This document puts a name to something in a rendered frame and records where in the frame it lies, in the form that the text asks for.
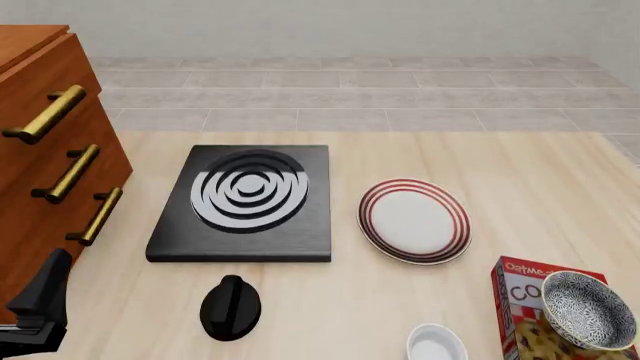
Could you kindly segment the flat black stove plate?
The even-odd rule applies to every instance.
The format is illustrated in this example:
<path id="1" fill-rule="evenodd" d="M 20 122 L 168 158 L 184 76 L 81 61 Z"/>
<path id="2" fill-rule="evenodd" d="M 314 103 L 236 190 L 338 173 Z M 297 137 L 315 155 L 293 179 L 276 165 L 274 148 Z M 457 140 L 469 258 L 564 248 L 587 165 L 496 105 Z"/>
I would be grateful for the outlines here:
<path id="1" fill-rule="evenodd" d="M 328 146 L 193 146 L 145 255 L 151 263 L 330 262 Z"/>

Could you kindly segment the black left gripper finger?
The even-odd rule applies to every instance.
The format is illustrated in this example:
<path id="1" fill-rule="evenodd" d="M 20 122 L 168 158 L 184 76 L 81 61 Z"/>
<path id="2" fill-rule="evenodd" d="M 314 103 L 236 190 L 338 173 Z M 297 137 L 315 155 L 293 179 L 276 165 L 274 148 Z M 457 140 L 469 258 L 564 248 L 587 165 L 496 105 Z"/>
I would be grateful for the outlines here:
<path id="1" fill-rule="evenodd" d="M 16 329 L 43 329 L 48 323 L 66 327 L 67 280 L 71 255 L 54 249 L 32 280 L 6 308 L 16 315 Z"/>

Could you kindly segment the black white patterned bowl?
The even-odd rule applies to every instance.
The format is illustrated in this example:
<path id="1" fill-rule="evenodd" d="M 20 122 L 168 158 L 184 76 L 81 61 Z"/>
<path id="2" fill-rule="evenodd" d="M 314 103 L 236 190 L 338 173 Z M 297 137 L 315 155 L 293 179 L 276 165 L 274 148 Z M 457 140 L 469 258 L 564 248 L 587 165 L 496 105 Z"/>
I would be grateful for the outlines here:
<path id="1" fill-rule="evenodd" d="M 559 271 L 541 285 L 545 317 L 566 341 L 587 350 L 621 351 L 632 347 L 638 323 L 624 300 L 590 275 Z"/>

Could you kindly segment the small white ramekin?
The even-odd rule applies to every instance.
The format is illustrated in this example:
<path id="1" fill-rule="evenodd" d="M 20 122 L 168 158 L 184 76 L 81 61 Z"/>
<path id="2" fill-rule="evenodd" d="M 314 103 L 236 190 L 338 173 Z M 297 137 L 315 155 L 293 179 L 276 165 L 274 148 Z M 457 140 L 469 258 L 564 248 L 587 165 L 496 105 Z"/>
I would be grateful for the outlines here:
<path id="1" fill-rule="evenodd" d="M 469 360 L 468 352 L 455 332 L 436 323 L 416 326 L 406 343 L 407 360 Z"/>

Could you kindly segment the wooden cabinet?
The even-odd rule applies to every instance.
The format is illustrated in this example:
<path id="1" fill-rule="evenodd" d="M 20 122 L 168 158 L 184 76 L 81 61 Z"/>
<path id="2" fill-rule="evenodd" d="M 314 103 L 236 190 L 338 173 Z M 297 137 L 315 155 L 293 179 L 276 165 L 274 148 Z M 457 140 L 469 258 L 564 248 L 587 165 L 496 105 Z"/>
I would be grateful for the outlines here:
<path id="1" fill-rule="evenodd" d="M 0 324 L 51 251 L 93 244 L 132 173 L 100 92 L 67 26 L 0 25 Z"/>

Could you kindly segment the small wooden drawer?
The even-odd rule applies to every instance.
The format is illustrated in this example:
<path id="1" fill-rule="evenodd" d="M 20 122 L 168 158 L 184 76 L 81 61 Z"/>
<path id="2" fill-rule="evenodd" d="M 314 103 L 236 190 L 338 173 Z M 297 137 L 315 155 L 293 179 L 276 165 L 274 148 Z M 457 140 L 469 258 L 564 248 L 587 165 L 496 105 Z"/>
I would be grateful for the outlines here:
<path id="1" fill-rule="evenodd" d="M 35 189 L 51 188 L 69 169 L 67 153 L 95 144 L 99 154 L 61 203 L 33 197 Z M 45 140 L 20 145 L 20 154 L 0 158 L 0 324 L 13 323 L 7 303 L 36 274 L 51 251 L 62 248 L 74 259 L 84 250 L 65 238 L 80 233 L 101 206 L 95 194 L 122 187 L 132 173 L 117 137 L 97 135 Z"/>

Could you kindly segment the red printed cookies box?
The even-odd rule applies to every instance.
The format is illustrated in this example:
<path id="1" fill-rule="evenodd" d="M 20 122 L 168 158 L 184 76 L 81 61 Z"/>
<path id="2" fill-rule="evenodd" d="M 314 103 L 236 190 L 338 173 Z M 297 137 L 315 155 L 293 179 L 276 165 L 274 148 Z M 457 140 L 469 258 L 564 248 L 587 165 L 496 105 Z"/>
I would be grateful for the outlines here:
<path id="1" fill-rule="evenodd" d="M 607 284 L 600 273 L 513 257 L 500 257 L 492 269 L 504 360 L 640 360 L 634 345 L 621 351 L 587 350 L 552 329 L 543 312 L 541 285 L 548 275 L 559 271 L 580 272 Z"/>

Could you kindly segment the round black stove knob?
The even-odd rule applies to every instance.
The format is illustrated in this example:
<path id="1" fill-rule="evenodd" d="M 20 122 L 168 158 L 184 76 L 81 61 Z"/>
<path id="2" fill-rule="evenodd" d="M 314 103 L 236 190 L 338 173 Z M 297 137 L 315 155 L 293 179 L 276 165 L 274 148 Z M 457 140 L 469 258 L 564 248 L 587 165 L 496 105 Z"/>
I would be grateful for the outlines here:
<path id="1" fill-rule="evenodd" d="M 255 328 L 261 311 L 257 290 L 238 275 L 225 275 L 205 296 L 199 318 L 211 338 L 236 341 Z"/>

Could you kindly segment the middle wooden drawer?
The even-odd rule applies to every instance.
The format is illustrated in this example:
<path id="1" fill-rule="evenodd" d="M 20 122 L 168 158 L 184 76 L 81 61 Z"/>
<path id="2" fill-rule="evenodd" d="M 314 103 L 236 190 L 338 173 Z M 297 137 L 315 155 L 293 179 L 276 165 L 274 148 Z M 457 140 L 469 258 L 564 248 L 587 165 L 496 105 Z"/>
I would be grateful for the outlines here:
<path id="1" fill-rule="evenodd" d="M 87 135 L 117 137 L 105 110 L 97 100 L 86 107 L 75 120 L 74 128 L 66 131 L 62 137 L 76 138 Z"/>

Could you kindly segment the large wooden drawer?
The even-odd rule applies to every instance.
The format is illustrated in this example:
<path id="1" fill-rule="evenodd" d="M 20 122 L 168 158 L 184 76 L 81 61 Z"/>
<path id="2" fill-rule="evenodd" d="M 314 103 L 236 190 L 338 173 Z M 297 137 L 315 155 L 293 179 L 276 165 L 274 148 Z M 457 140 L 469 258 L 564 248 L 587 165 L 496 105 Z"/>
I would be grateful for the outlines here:
<path id="1" fill-rule="evenodd" d="M 52 101 L 47 95 L 82 86 L 87 94 L 39 143 L 27 145 L 3 137 L 7 128 L 23 128 Z M 76 118 L 101 92 L 76 35 L 63 35 L 0 75 L 0 179 L 13 179 L 44 149 L 74 128 Z"/>

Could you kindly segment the white plate with red rings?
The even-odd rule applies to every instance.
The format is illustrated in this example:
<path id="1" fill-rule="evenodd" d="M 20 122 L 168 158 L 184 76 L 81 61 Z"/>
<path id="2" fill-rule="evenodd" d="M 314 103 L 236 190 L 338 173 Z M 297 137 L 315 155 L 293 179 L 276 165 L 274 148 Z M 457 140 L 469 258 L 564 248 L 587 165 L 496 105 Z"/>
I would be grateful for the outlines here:
<path id="1" fill-rule="evenodd" d="M 414 265 L 447 263 L 464 254 L 472 242 L 471 216 L 463 203 L 421 179 L 376 183 L 359 200 L 357 221 L 375 248 Z"/>

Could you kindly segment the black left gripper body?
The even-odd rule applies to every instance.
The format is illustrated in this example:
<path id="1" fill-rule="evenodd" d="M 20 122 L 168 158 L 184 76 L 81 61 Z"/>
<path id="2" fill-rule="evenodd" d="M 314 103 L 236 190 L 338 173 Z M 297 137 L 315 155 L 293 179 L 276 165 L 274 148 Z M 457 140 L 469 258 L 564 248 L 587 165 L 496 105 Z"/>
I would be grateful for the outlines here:
<path id="1" fill-rule="evenodd" d="M 47 321 L 39 328 L 0 325 L 0 353 L 55 353 L 67 332 L 68 320 Z"/>

